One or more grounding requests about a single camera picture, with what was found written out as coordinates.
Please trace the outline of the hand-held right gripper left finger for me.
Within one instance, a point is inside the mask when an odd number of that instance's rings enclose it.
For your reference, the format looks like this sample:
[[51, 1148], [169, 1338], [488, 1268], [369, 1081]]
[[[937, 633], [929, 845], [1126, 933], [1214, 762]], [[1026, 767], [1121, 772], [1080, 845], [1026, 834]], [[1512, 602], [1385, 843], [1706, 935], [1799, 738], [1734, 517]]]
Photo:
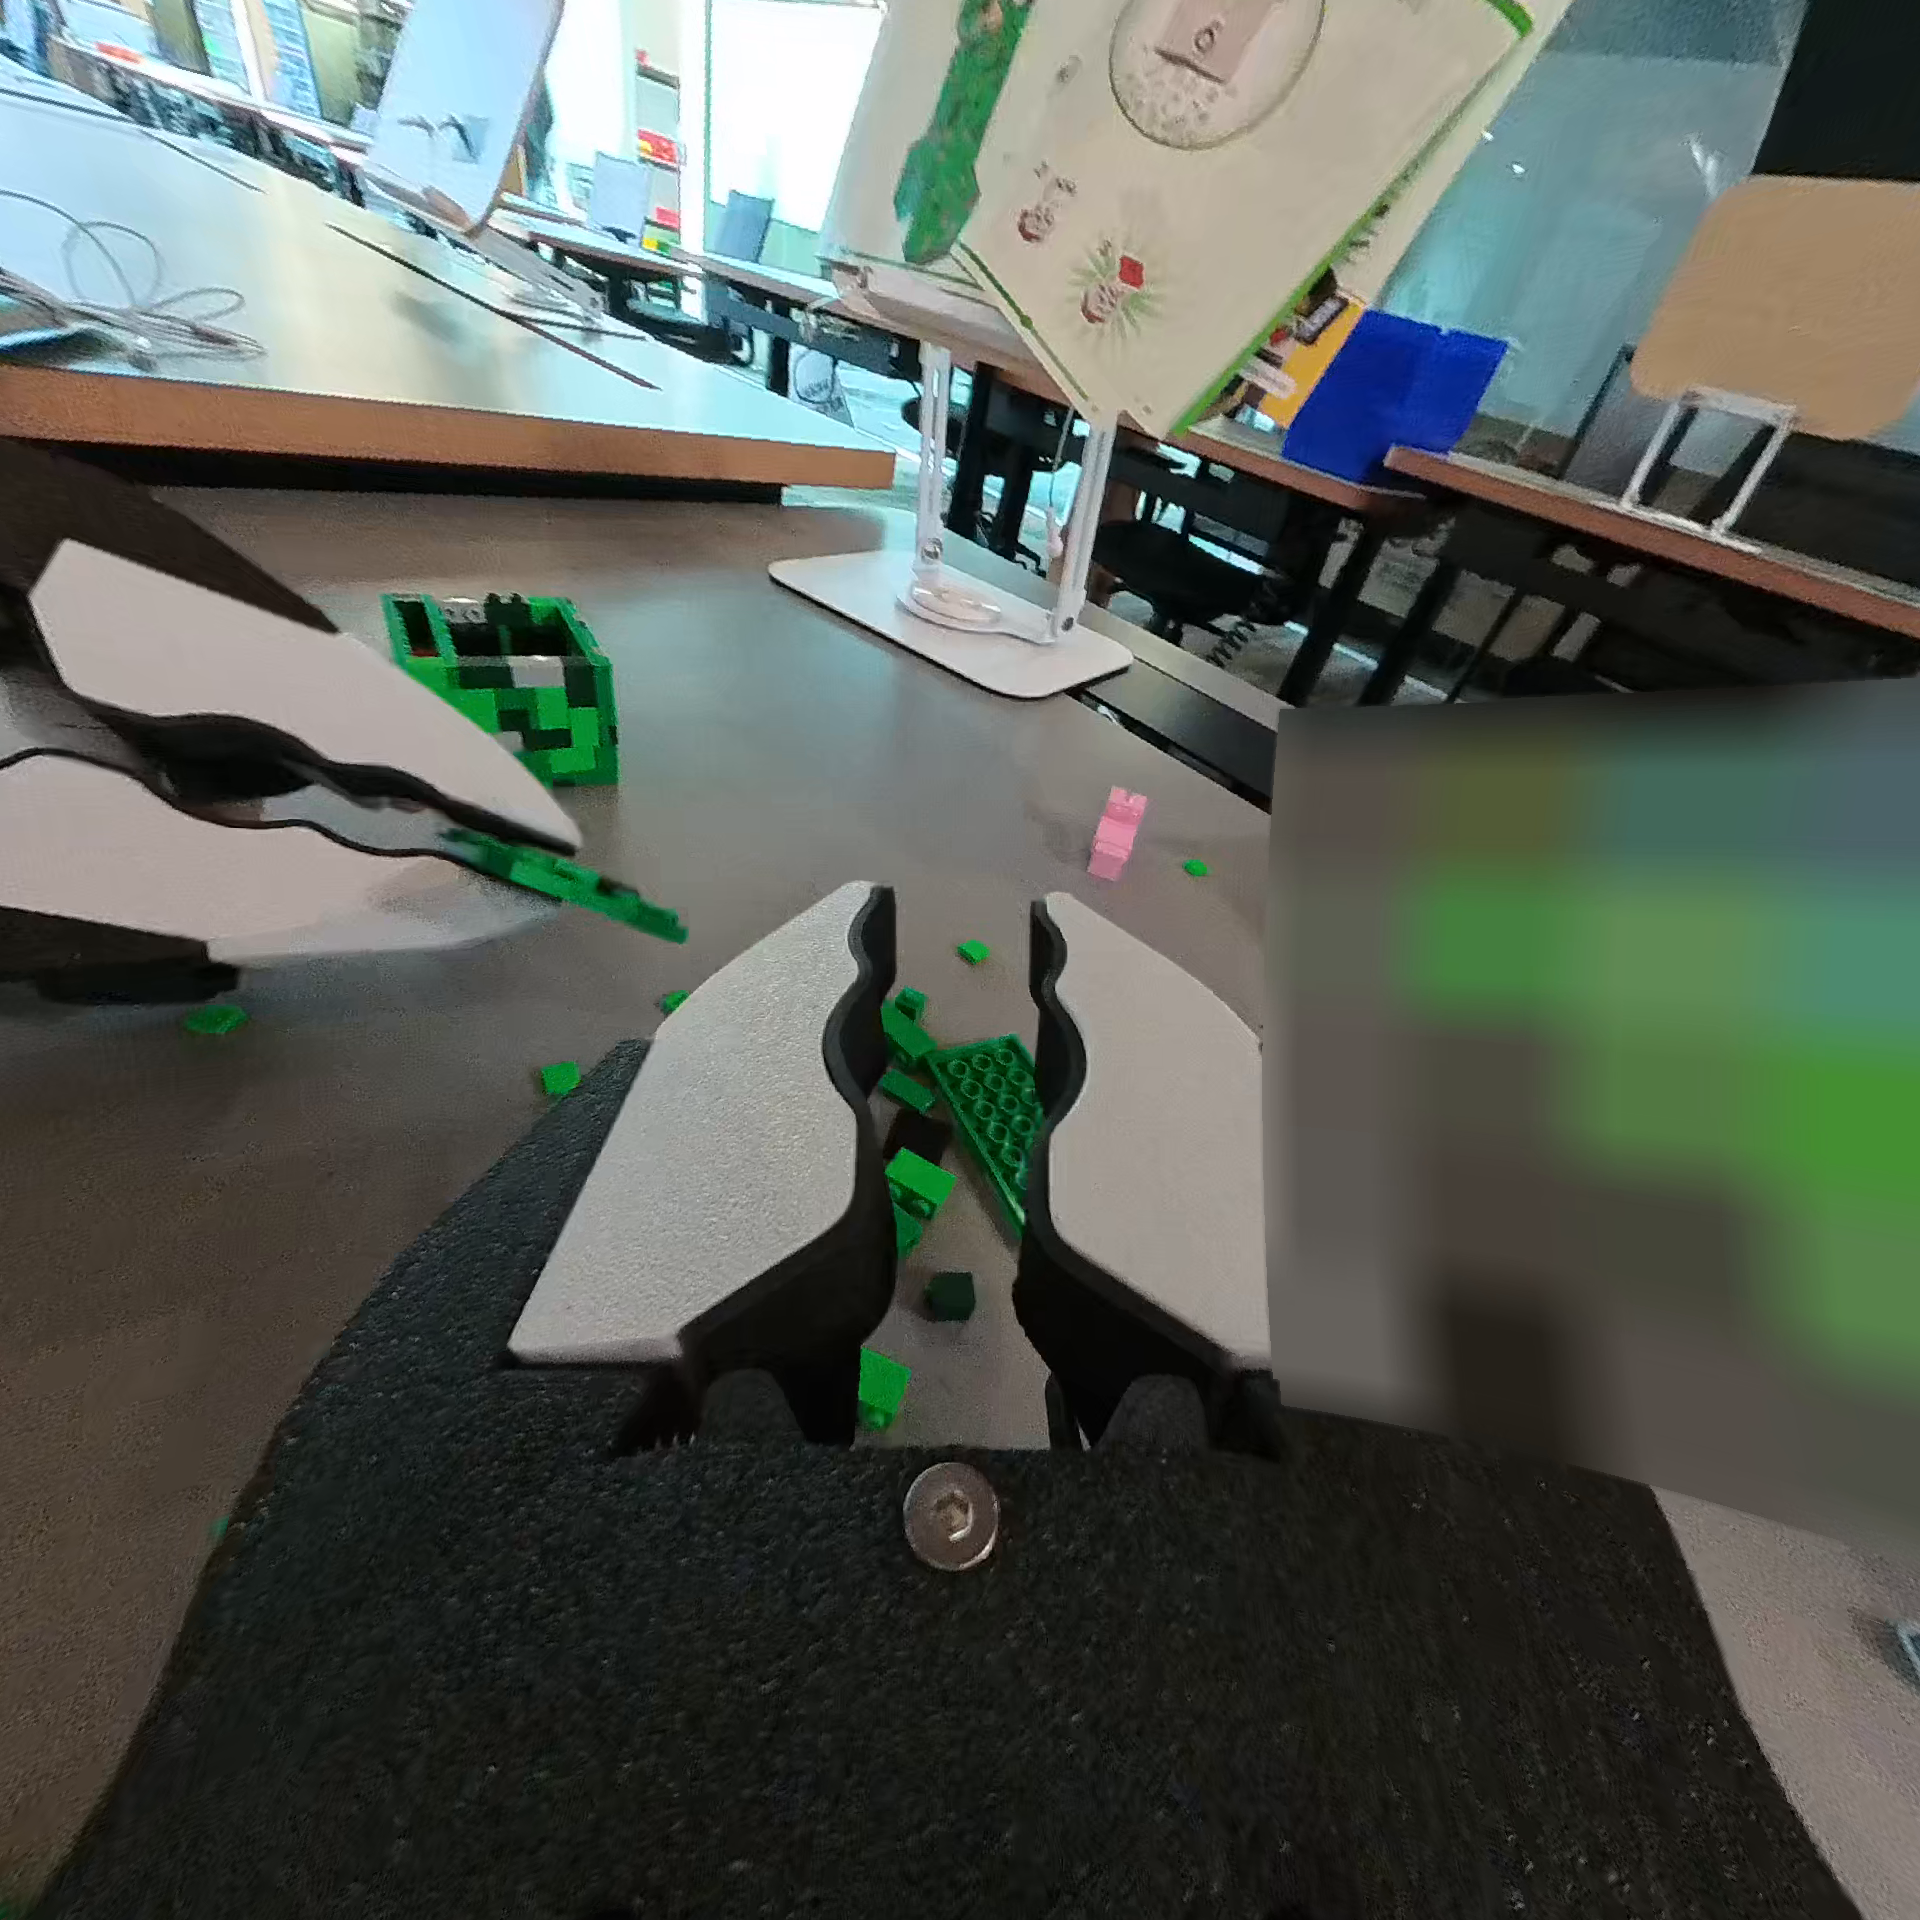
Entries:
[[668, 1014], [512, 1327], [522, 1365], [692, 1361], [857, 1221], [896, 891], [852, 881]]

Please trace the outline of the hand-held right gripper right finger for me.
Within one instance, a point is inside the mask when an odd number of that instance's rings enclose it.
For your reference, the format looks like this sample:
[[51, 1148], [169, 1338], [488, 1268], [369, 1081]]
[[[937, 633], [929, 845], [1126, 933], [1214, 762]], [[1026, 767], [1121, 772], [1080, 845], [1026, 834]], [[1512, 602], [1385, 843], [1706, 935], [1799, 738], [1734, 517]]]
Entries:
[[1260, 1035], [1071, 893], [1034, 903], [1030, 985], [1030, 1343], [1059, 1373], [1270, 1372]]

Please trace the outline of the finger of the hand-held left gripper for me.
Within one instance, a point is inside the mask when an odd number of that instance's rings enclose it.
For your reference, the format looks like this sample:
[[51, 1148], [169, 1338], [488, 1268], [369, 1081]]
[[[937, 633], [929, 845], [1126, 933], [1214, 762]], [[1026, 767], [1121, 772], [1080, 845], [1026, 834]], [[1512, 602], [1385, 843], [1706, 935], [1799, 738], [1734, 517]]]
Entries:
[[28, 595], [63, 685], [158, 730], [239, 730], [375, 798], [556, 852], [583, 837], [490, 731], [359, 637], [63, 542]]
[[172, 937], [227, 964], [438, 953], [536, 923], [536, 899], [432, 854], [179, 811], [131, 775], [34, 754], [3, 777], [3, 903]]

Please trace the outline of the small green lego pieces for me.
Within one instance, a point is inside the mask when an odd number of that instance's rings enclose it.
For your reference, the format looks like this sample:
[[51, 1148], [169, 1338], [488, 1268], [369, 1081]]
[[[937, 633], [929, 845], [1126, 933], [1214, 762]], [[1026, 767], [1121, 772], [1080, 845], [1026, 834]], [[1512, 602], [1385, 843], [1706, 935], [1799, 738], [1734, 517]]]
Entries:
[[[832, 1233], [827, 1245], [783, 1265], [767, 1283], [750, 1290], [746, 1308], [728, 1310], [716, 1334], [699, 1341], [692, 1361], [633, 1365], [522, 1365], [512, 1358], [512, 1327], [531, 1295], [550, 1251], [585, 1183], [608, 1126], [633, 1084], [643, 1053], [608, 1062], [583, 1084], [583, 1092], [567, 1092], [561, 1105], [566, 1119], [585, 1124], [585, 1158], [563, 1187], [544, 1187], [534, 1203], [504, 1198], [504, 1214], [490, 1214], [470, 1233], [456, 1214], [420, 1236], [392, 1275], [369, 1295], [332, 1355], [321, 1378], [345, 1381], [352, 1370], [366, 1370], [375, 1358], [396, 1358], [399, 1338], [378, 1347], [375, 1325], [390, 1321], [399, 1308], [416, 1306], [426, 1311], [426, 1330], [438, 1325], [442, 1308], [486, 1308], [482, 1358], [504, 1378], [523, 1385], [585, 1381], [591, 1375], [619, 1378], [643, 1385], [639, 1414], [641, 1437], [662, 1447], [670, 1437], [690, 1436], [721, 1383], [756, 1375], [774, 1385], [783, 1407], [791, 1413], [811, 1442], [841, 1445], [856, 1429], [883, 1429], [895, 1419], [908, 1373], [903, 1365], [865, 1349], [895, 1301], [898, 1265], [922, 1244], [926, 1226], [939, 1214], [953, 1175], [946, 1165], [930, 1165], [913, 1155], [895, 1164], [883, 1158], [883, 1142], [896, 1108], [950, 1118], [946, 1105], [926, 1069], [939, 1050], [920, 1020], [922, 996], [902, 993], [878, 996], [878, 1022], [884, 1045], [883, 1069], [871, 1091], [871, 1135], [876, 1149], [862, 1161], [857, 1180], [859, 1217]], [[1193, 1381], [1204, 1406], [1222, 1401], [1232, 1373], [1059, 1373], [1048, 1387], [1048, 1417], [1068, 1445], [1081, 1436], [1100, 1437], [1122, 1394], [1138, 1378], [1184, 1375]]]

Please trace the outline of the green tiled lego plate assembly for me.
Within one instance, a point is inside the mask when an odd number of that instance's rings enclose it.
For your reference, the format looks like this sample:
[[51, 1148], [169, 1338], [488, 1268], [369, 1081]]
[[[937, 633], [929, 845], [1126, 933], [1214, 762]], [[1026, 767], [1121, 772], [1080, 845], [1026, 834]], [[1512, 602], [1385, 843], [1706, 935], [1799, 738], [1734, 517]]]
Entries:
[[689, 942], [689, 926], [674, 910], [574, 857], [470, 827], [447, 827], [440, 834], [440, 851], [522, 893], [593, 911], [666, 945]]

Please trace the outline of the large bare green lego plate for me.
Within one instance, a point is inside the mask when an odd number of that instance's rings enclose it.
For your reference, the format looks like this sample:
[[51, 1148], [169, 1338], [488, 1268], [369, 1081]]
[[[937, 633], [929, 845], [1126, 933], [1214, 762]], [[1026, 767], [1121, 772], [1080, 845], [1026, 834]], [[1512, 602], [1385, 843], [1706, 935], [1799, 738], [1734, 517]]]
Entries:
[[1034, 1055], [1004, 1035], [937, 1047], [926, 1069], [1000, 1211], [1025, 1234], [1026, 1164], [1043, 1126]]

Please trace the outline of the lego instruction booklet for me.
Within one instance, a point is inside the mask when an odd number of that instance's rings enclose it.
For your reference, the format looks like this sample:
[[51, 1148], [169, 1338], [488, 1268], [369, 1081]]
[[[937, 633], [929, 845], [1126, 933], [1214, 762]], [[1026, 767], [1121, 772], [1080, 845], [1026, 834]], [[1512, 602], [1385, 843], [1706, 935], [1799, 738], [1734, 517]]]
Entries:
[[824, 265], [1017, 338], [1172, 439], [1324, 273], [1376, 290], [1566, 5], [915, 2], [883, 11]]

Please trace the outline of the wooden edged desk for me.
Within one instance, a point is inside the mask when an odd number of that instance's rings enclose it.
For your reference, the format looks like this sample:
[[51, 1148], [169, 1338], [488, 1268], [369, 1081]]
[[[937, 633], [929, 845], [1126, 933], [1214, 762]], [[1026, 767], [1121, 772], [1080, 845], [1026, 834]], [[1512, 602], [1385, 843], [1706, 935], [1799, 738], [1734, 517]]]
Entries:
[[273, 167], [6, 92], [6, 267], [55, 298], [239, 295], [257, 351], [105, 343], [6, 365], [6, 435], [152, 455], [531, 474], [674, 489], [888, 489], [896, 455], [647, 338], [574, 343], [448, 282], [451, 261]]
[[1919, 590], [1786, 546], [1718, 535], [1691, 518], [1625, 508], [1585, 487], [1489, 463], [1470, 455], [1395, 445], [1384, 463], [1423, 487], [1478, 508], [1554, 527], [1554, 537], [1586, 537], [1670, 569], [1712, 577], [1770, 599], [1919, 643]]

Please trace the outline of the white rounded board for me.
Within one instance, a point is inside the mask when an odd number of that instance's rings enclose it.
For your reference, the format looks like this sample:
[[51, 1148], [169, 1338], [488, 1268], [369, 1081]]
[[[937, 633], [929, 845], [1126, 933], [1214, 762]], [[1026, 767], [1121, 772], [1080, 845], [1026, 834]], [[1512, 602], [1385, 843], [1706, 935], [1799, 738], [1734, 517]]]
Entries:
[[440, 234], [481, 234], [563, 15], [563, 2], [416, 2], [393, 49], [361, 183]]

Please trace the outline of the yellow leaflet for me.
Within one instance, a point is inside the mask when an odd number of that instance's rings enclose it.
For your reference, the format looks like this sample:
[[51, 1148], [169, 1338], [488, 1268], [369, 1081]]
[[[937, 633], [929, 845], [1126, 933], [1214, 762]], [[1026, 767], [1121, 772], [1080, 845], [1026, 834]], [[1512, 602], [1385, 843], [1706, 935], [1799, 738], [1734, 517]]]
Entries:
[[1366, 303], [1330, 279], [1310, 290], [1248, 363], [1255, 411], [1276, 427], [1290, 427], [1362, 316]]

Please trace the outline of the small clear board stand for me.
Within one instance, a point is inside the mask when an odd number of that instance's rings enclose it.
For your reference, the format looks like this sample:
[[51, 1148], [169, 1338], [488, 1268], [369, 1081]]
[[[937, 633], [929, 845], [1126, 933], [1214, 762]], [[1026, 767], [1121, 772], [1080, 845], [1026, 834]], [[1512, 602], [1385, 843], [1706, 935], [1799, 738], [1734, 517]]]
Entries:
[[[1666, 503], [1673, 474], [1688, 466], [1683, 455], [1703, 419], [1726, 426], [1737, 444], [1718, 474], [1703, 478], [1699, 489], [1673, 508]], [[1799, 421], [1802, 411], [1791, 401], [1686, 386], [1660, 414], [1616, 506], [1644, 522], [1680, 525], [1724, 543], [1735, 542], [1742, 515], [1786, 452]]]

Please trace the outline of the tan rounded board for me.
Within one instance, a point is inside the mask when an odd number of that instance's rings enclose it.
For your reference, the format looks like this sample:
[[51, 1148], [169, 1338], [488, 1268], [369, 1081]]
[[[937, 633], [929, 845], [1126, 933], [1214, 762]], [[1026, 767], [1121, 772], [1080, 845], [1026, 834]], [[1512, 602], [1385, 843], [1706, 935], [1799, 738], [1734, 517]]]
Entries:
[[1751, 177], [1703, 215], [1631, 379], [1654, 401], [1734, 393], [1802, 435], [1865, 442], [1919, 389], [1919, 185]]

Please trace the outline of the green lego wall panel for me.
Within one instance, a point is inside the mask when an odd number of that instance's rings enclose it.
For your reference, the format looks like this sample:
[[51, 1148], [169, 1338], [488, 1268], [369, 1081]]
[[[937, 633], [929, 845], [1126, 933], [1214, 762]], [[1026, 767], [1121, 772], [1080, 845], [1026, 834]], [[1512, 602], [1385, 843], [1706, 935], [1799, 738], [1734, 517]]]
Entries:
[[616, 785], [612, 666], [567, 596], [387, 591], [396, 662], [547, 786]]

